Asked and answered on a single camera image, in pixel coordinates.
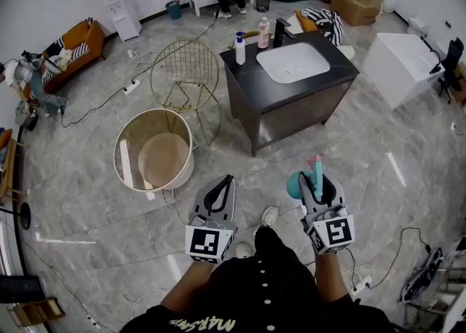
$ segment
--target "white tub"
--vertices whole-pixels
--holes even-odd
[[[430,74],[438,57],[416,35],[377,34],[363,70],[376,85],[390,108],[417,97],[442,75]]]

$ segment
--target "orange sofa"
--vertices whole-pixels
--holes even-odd
[[[75,71],[96,58],[104,58],[102,56],[103,38],[104,35],[99,22],[87,18],[47,48],[43,53],[44,57],[47,58],[52,55],[51,52],[54,52],[53,55],[57,55],[62,48],[73,50],[73,56],[66,71],[60,74],[52,74],[45,68],[42,69],[44,91],[51,93],[58,90],[63,85],[64,79]]]

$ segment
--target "bathroom vanity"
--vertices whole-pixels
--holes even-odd
[[[324,125],[359,74],[318,31],[285,36],[278,48],[273,42],[266,50],[248,44],[244,65],[236,63],[234,50],[220,56],[232,116],[248,134],[254,157],[275,141]]]

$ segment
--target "power strip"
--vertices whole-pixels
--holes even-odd
[[[141,85],[141,81],[139,79],[135,80],[134,83],[132,83],[131,85],[127,86],[125,88],[125,95],[126,96],[129,96],[131,95],[131,93],[136,89],[138,88],[139,86]]]
[[[352,296],[356,296],[358,295],[359,293],[361,293],[367,286],[366,284],[368,283],[369,285],[371,285],[371,282],[372,282],[372,277],[371,276],[367,276],[364,280],[362,280],[360,283],[357,283],[356,284],[356,290],[354,289],[351,289],[349,292],[351,293]]]

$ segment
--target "trash can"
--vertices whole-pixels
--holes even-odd
[[[270,8],[270,0],[256,0],[256,9],[258,12],[268,12]]]
[[[175,189],[194,170],[192,136],[186,121],[169,109],[152,109],[130,120],[114,147],[115,171],[138,192]]]
[[[168,15],[172,20],[177,20],[181,18],[181,8],[179,0],[173,0],[169,3],[166,3],[165,7],[167,8]]]

